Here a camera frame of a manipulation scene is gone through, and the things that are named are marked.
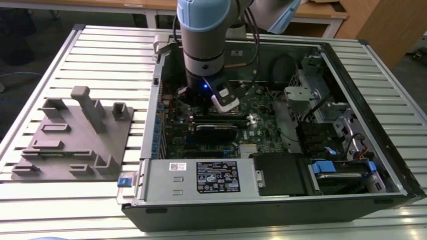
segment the desk leg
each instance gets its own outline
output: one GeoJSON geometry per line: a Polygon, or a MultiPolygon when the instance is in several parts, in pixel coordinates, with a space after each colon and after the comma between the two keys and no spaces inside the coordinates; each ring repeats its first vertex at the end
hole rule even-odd
{"type": "Polygon", "coordinates": [[[55,20],[60,19],[60,11],[59,10],[50,10],[50,13],[51,13],[52,18],[55,20]]]}
{"type": "Polygon", "coordinates": [[[326,38],[326,39],[335,38],[335,35],[339,32],[342,24],[343,24],[343,20],[342,19],[334,19],[331,21],[331,24],[327,26],[322,37],[326,38]]]}
{"type": "Polygon", "coordinates": [[[147,26],[150,29],[158,28],[156,15],[155,9],[146,9],[147,26]]]}

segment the circuit board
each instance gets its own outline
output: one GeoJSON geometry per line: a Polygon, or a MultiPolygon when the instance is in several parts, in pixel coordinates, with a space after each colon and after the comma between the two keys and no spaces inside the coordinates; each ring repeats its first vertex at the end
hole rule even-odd
{"type": "MultiPolygon", "coordinates": [[[[246,116],[247,119],[244,126],[236,130],[234,141],[226,144],[188,143],[190,128],[194,126],[192,117],[202,116],[203,111],[199,107],[183,103],[176,95],[167,95],[163,100],[167,109],[164,131],[168,159],[240,158],[239,146],[248,144],[255,144],[260,153],[284,151],[275,120],[274,97],[263,87],[255,85],[240,99],[240,105],[226,113],[228,116],[246,116]]],[[[219,115],[214,107],[208,109],[207,116],[210,114],[219,115]]]]}

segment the table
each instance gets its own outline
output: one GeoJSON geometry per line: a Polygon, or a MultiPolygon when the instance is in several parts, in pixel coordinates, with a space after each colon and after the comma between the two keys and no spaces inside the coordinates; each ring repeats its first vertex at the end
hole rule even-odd
{"type": "MultiPolygon", "coordinates": [[[[44,118],[46,97],[67,98],[75,85],[92,88],[103,106],[136,109],[122,171],[139,168],[140,146],[154,78],[154,40],[167,29],[86,26],[72,30],[0,144],[0,239],[224,239],[331,240],[427,237],[427,199],[382,210],[352,222],[211,231],[140,232],[118,205],[116,182],[14,183],[14,165],[44,118]]],[[[427,188],[427,116],[368,45],[356,40],[262,35],[262,39],[328,42],[423,188],[427,188]]],[[[70,98],[67,104],[78,105],[70,98]]],[[[128,198],[134,189],[123,193],[128,198]]]]}
{"type": "MultiPolygon", "coordinates": [[[[10,8],[144,14],[151,29],[159,27],[159,15],[176,15],[176,6],[178,0],[0,0],[0,7],[10,8]]],[[[327,25],[323,38],[334,38],[347,18],[348,14],[336,12],[330,4],[307,2],[299,6],[291,21],[327,25]]]]}

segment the sticker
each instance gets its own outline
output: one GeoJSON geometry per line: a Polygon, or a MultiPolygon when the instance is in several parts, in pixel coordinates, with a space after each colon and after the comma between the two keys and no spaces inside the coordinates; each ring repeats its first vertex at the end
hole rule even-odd
{"type": "Polygon", "coordinates": [[[186,171],[187,170],[187,162],[171,162],[168,164],[170,171],[186,171]]]}
{"type": "Polygon", "coordinates": [[[135,7],[135,8],[142,8],[142,4],[124,4],[126,7],[135,7]]]}
{"type": "Polygon", "coordinates": [[[198,192],[200,194],[240,192],[238,162],[198,162],[196,182],[198,192]]]}
{"type": "Polygon", "coordinates": [[[243,50],[231,50],[231,56],[232,57],[242,57],[243,56],[243,50]]]}

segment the barcode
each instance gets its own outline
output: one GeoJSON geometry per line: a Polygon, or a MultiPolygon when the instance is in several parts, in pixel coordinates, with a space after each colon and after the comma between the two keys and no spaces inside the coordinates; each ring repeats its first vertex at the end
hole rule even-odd
{"type": "Polygon", "coordinates": [[[178,170],[178,169],[179,169],[179,164],[171,163],[171,170],[178,170]]]}
{"type": "Polygon", "coordinates": [[[168,164],[170,171],[186,171],[187,163],[186,162],[170,162],[168,164]]]}

